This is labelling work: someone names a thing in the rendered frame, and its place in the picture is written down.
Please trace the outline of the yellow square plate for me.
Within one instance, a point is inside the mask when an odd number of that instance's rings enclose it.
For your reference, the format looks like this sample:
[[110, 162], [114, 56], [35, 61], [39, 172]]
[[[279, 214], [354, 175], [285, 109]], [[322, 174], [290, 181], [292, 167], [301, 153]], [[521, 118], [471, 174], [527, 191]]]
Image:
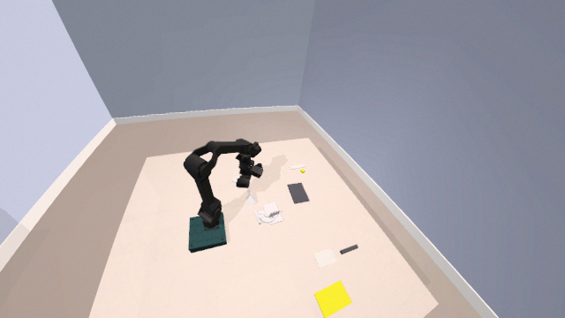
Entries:
[[341, 280], [330, 285], [328, 288], [314, 293], [314, 295], [324, 318], [329, 317], [331, 314], [336, 313], [338, 310], [352, 303]]

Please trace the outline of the dark grey flat bar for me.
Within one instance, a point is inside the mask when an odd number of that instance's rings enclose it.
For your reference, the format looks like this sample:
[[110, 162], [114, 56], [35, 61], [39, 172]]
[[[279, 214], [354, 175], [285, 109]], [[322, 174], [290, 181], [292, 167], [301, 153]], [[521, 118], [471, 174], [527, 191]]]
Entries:
[[346, 248], [344, 248], [344, 249], [341, 249], [339, 252], [340, 252], [340, 254], [342, 255], [342, 254], [346, 254], [346, 253], [348, 253], [348, 252], [350, 252], [350, 251], [356, 250], [356, 249], [358, 249], [358, 248], [359, 248], [359, 247], [358, 247], [358, 245], [356, 244], [356, 245], [349, 246], [349, 247], [346, 247]]

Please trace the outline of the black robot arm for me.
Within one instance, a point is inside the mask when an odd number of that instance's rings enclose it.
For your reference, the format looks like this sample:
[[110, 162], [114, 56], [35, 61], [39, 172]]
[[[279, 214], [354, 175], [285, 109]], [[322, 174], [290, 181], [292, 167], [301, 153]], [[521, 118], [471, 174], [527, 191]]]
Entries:
[[[200, 156], [213, 153], [209, 162]], [[218, 229], [220, 223], [220, 214], [222, 211], [222, 203], [214, 197], [213, 191], [209, 182], [211, 170], [217, 165], [217, 158], [220, 154], [237, 154], [236, 159], [241, 166], [248, 166], [251, 163], [251, 158], [254, 158], [261, 152], [259, 142], [251, 143], [244, 139], [237, 139], [236, 141], [209, 141], [205, 146], [195, 148], [187, 158], [183, 165], [188, 173], [194, 178], [196, 185], [200, 192], [202, 199], [201, 207], [198, 215], [202, 218], [205, 231]], [[262, 163], [251, 166], [249, 177], [252, 175], [260, 178], [263, 172]], [[217, 228], [218, 227], [218, 228]]]

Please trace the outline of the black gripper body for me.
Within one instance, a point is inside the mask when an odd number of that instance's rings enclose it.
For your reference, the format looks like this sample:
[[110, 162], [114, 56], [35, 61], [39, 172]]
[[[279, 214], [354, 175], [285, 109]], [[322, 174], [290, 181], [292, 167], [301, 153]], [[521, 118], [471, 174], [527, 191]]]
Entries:
[[238, 165], [239, 174], [241, 174], [241, 178], [237, 180], [237, 188], [249, 188], [250, 180], [249, 180], [249, 172], [251, 169], [251, 165], [254, 165], [254, 160], [251, 160], [251, 163], [248, 166], [241, 166]]

